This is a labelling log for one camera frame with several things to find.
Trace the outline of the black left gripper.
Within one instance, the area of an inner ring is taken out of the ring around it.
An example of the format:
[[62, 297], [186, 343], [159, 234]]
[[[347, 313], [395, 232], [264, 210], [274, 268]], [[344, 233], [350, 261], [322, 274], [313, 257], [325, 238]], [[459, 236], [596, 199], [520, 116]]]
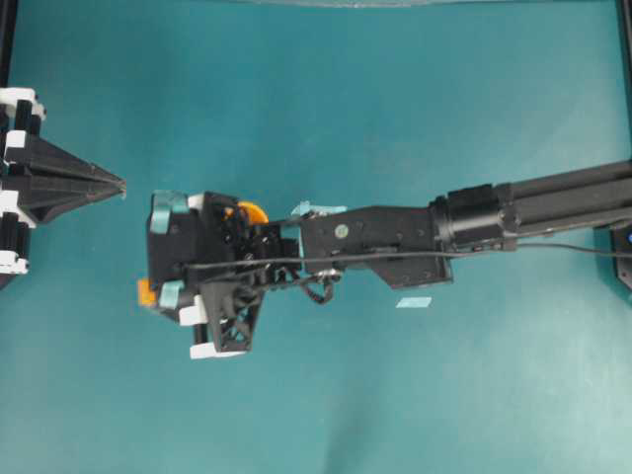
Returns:
[[[46, 109], [32, 88], [1, 89], [1, 286], [30, 267], [31, 231], [126, 191], [126, 182], [37, 136]], [[53, 177], [27, 176], [30, 171]]]

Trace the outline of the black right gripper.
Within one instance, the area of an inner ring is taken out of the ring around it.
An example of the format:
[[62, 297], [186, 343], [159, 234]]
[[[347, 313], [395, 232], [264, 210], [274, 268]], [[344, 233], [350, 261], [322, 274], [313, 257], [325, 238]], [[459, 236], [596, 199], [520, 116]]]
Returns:
[[155, 308], [178, 310], [179, 324], [194, 329], [191, 359], [249, 352], [262, 306], [262, 291], [245, 283], [216, 280], [196, 291], [200, 282], [248, 270], [230, 267], [232, 262], [299, 256], [298, 242], [281, 236], [279, 222], [249, 226], [241, 217], [224, 220], [224, 208], [238, 201], [211, 192], [156, 191], [151, 197], [146, 243]]

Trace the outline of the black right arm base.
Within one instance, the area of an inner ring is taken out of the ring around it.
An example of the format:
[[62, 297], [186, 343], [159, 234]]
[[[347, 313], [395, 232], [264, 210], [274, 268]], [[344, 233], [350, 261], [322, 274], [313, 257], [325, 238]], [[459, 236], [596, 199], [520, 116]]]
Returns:
[[626, 257], [613, 258], [615, 275], [626, 288], [631, 289], [631, 222], [612, 226], [609, 236], [611, 251], [617, 254], [626, 254]]

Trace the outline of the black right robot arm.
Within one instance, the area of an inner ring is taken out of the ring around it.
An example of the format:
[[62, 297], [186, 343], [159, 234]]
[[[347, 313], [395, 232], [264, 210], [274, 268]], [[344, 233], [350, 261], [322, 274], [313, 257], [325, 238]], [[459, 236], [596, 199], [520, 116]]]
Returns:
[[449, 282], [453, 260], [599, 227], [610, 233], [618, 279], [629, 284], [629, 162], [463, 189], [425, 207], [304, 202], [283, 220], [236, 197], [157, 192], [138, 299], [193, 330], [191, 358], [238, 356], [252, 347], [270, 291], [297, 287], [324, 304], [348, 269], [371, 270], [394, 289]]

